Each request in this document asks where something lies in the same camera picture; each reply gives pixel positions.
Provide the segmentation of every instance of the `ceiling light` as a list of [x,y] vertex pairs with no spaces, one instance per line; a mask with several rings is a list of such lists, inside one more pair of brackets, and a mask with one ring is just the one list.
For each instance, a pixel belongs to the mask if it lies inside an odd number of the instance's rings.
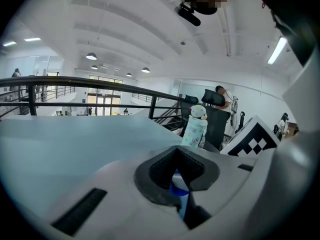
[[85,56],[89,60],[95,61],[97,59],[97,55],[93,52],[89,52],[87,56]]
[[141,71],[144,73],[150,73],[150,69],[147,67],[144,67]]
[[27,42],[39,41],[39,40],[41,40],[39,37],[24,39],[24,41],[27,41]]
[[279,54],[283,50],[287,43],[287,39],[284,37],[280,37],[278,44],[276,45],[276,48],[274,49],[273,54],[271,55],[270,59],[268,60],[268,64],[272,65],[276,59],[278,58]]
[[15,44],[16,44],[16,42],[15,42],[15,41],[12,41],[12,42],[4,43],[3,46],[4,46],[4,47],[7,47],[7,46],[15,45]]

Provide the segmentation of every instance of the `black metal railing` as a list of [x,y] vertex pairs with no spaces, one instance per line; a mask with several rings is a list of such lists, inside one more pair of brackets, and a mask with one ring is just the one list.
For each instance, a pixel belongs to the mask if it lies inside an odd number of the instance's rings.
[[[37,107],[92,107],[92,108],[139,108],[149,109],[148,117],[152,120],[161,118],[173,118],[176,115],[170,116],[157,116],[154,117],[155,109],[172,109],[172,107],[156,106],[156,101],[160,99],[169,99],[174,101],[183,101],[183,98],[169,95],[166,93],[144,89],[132,85],[126,85],[122,83],[86,79],[79,77],[68,77],[68,76],[25,76],[25,77],[12,77],[0,79],[0,87],[19,87],[27,86],[28,88],[28,99],[26,102],[0,102],[0,107],[3,106],[27,106],[30,110],[31,116],[37,115]],[[98,88],[104,90],[114,90],[120,92],[134,93],[139,95],[145,95],[151,97],[149,106],[146,105],[126,105],[126,104],[99,104],[99,103],[75,103],[75,102],[39,102],[36,98],[37,86],[56,86],[56,97],[59,97],[58,93],[68,93],[69,87],[70,92],[74,91],[74,87],[82,88]]]
[[[0,106],[0,118],[6,115],[27,115],[30,112],[30,85],[11,85],[10,87],[13,90],[0,92],[0,103],[6,103]],[[33,85],[32,89],[35,103],[46,103],[75,92],[74,86]]]
[[149,96],[149,95],[132,93],[132,97],[137,98],[138,100],[142,100],[144,102],[148,102],[148,103],[151,103],[151,101],[152,101],[152,96]]

